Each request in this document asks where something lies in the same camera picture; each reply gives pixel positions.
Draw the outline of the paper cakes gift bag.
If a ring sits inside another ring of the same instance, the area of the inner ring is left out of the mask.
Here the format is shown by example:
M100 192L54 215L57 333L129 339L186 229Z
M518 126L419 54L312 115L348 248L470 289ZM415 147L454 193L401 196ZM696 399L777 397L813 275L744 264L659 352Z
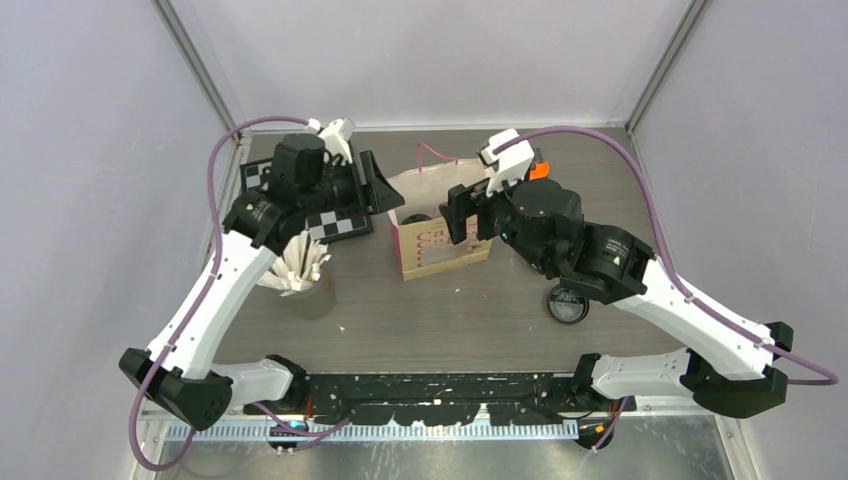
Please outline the paper cakes gift bag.
M405 204L388 212L402 278L405 281L485 261L492 242L476 238L477 221L466 221L468 237L454 244L438 210L450 188L484 178L477 160L443 155L425 143L417 145L417 165L389 179Z

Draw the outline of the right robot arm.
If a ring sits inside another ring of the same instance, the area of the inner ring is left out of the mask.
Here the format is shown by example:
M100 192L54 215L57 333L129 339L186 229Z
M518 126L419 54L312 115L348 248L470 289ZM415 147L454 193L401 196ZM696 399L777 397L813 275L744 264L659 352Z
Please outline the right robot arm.
M457 185L439 210L453 243L466 239L466 222L475 217L479 239L501 239L567 293L635 314L680 342L665 354L582 355L569 385L580 408L626 396L675 396L746 419L786 400L789 380L774 360L792 344L788 325L735 314L721 324L721 307L712 300L697 306L693 290L671 280L648 244L623 228L587 221L578 193L550 179L493 194L483 183Z

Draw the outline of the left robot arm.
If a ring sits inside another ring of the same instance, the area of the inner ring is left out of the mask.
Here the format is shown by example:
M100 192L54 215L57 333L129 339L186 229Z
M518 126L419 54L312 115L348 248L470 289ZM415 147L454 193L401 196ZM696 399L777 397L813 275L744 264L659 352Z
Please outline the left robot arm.
M373 152L353 160L349 145L335 148L311 133L277 143L265 182L234 200L214 233L213 256L178 312L146 348L129 348L120 358L120 370L148 400L196 431L255 402L270 402L284 414L305 405L306 372L286 358L231 365L213 360L250 291L305 232L309 217L329 211L375 215L403 205Z

